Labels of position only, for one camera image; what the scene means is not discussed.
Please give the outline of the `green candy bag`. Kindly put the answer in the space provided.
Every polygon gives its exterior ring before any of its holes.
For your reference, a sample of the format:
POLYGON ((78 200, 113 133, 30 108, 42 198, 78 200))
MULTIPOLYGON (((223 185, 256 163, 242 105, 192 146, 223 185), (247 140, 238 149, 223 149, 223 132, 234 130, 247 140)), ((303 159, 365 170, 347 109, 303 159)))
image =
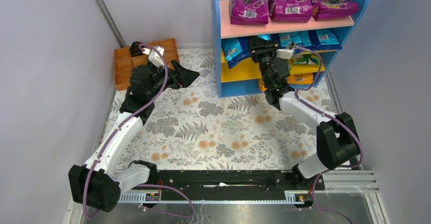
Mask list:
POLYGON ((294 65, 319 66, 320 59, 314 54, 298 54, 292 57, 294 65))

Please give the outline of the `large blue candy bag front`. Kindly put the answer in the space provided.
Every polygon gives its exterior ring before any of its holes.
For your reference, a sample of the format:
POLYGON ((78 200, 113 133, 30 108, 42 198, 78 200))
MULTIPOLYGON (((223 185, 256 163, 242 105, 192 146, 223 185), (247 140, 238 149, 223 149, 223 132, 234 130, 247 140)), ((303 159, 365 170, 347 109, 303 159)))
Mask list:
POLYGON ((307 37, 312 50, 342 50, 340 42, 331 29, 308 30, 307 37))

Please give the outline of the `orange mango candy bag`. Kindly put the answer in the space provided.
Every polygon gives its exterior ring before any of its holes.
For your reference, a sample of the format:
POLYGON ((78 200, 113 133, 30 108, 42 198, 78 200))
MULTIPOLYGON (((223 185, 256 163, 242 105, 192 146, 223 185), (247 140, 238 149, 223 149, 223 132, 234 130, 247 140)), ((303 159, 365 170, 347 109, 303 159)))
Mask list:
POLYGON ((266 87, 265 87, 262 79, 258 79, 258 86, 259 86, 259 89, 260 89, 261 92, 265 92, 266 91, 266 87))

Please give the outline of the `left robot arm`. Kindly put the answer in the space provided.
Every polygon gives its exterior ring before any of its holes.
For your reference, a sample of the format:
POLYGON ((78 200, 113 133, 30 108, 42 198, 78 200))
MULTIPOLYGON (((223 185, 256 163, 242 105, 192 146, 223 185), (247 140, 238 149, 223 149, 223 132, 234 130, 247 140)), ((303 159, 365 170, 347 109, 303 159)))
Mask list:
POLYGON ((75 203, 109 212, 127 191, 141 184, 159 183, 155 164, 133 161, 120 173, 115 167, 131 140, 148 121, 157 97, 167 88, 187 88, 200 76, 199 72, 182 67, 176 60, 171 64, 172 69, 151 62, 132 68, 125 100, 108 137, 83 165, 73 165, 68 172, 75 203))

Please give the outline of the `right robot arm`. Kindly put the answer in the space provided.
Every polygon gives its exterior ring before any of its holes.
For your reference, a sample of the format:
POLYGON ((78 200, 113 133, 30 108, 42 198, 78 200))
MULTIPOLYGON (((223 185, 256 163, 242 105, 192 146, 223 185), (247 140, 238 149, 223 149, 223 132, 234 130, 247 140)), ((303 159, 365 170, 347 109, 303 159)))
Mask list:
POLYGON ((289 42, 281 49, 276 41, 248 37, 251 59, 259 65, 265 97, 276 109, 288 112, 313 130, 317 151, 292 168, 297 181, 315 178, 360 155, 361 145, 354 121, 347 113, 334 114, 307 102, 287 81, 288 59, 295 50, 320 55, 316 51, 289 42))

